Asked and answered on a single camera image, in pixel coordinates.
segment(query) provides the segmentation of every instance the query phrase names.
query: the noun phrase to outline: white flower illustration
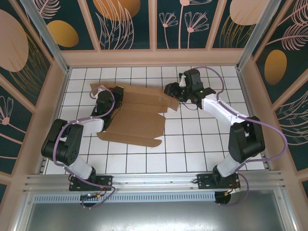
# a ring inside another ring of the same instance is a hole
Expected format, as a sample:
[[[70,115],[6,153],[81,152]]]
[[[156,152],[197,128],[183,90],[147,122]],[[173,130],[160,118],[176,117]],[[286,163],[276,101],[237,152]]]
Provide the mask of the white flower illustration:
[[[176,26],[179,23],[174,13],[166,13],[166,15],[165,13],[160,13],[159,19],[163,27]]]
[[[185,23],[188,33],[207,30],[209,24],[206,24],[206,13],[195,13],[192,17],[192,12],[185,13]]]
[[[0,96],[0,125],[8,125],[22,133],[26,133],[25,131],[15,127],[14,125],[10,124],[10,117],[13,111],[13,105],[14,105],[14,100],[8,97],[7,101],[5,101],[3,96]],[[18,141],[16,139],[13,139],[9,136],[6,136],[2,133],[0,133],[0,136],[3,138],[6,138],[12,142],[15,142],[17,144],[22,144],[21,141]],[[0,158],[6,158],[6,159],[16,159],[16,157],[7,157],[7,156],[0,156]]]
[[[184,6],[207,4],[210,3],[211,1],[212,0],[180,0],[180,4],[182,5],[182,7],[180,12],[180,25],[179,25],[179,49],[181,49],[181,25],[182,25],[182,15]]]
[[[8,125],[13,110],[14,101],[8,97],[7,102],[0,96],[0,124]]]

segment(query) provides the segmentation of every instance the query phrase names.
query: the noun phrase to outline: cardboard box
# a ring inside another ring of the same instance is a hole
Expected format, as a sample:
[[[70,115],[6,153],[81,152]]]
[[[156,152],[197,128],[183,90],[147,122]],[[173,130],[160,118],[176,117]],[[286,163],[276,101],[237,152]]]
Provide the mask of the cardboard box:
[[[166,113],[168,108],[177,111],[179,102],[157,88],[108,82],[90,84],[92,89],[101,85],[105,88],[123,87],[124,97],[122,107],[115,110],[109,128],[97,133],[97,136],[104,141],[147,147],[160,145],[162,141],[155,138],[164,135],[166,118],[159,113]]]

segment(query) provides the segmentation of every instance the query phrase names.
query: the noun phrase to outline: ventilated metal panel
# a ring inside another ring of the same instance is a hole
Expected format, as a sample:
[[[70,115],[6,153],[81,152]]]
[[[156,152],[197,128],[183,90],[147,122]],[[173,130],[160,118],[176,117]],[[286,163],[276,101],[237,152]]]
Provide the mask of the ventilated metal panel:
[[[81,194],[38,194],[34,198],[36,204],[48,203],[80,203]],[[215,201],[214,192],[168,192],[168,193],[115,193],[106,202],[180,202],[180,201]],[[91,198],[85,203],[100,202],[105,197]]]

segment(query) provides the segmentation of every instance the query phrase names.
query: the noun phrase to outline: orange wire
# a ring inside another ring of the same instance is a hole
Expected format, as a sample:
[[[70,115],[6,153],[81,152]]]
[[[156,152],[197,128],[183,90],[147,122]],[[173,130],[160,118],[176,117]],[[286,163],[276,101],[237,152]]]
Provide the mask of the orange wire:
[[[104,189],[104,195],[106,194],[106,189],[103,187],[103,185],[101,184],[101,183],[99,183],[102,187],[101,187],[101,191],[100,191],[100,194],[101,194],[101,192],[103,191],[103,189]]]
[[[232,180],[230,180],[231,184],[233,184],[236,188],[239,188]]]

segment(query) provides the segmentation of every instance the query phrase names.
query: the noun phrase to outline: black mounting bracket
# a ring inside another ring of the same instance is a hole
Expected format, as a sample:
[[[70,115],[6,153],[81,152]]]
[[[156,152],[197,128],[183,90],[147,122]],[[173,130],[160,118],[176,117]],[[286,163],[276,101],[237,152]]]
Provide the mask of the black mounting bracket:
[[[96,176],[96,184],[101,184],[102,186],[112,186],[113,176]],[[71,192],[82,192],[82,191],[101,191],[100,187],[91,186],[79,180],[76,177],[71,176],[69,183],[69,191]]]
[[[215,183],[213,174],[198,174],[197,179],[195,179],[198,183],[199,189],[230,189],[234,188],[236,185],[238,188],[241,187],[239,176],[236,173],[233,173],[232,175],[222,178],[219,182],[219,184]]]

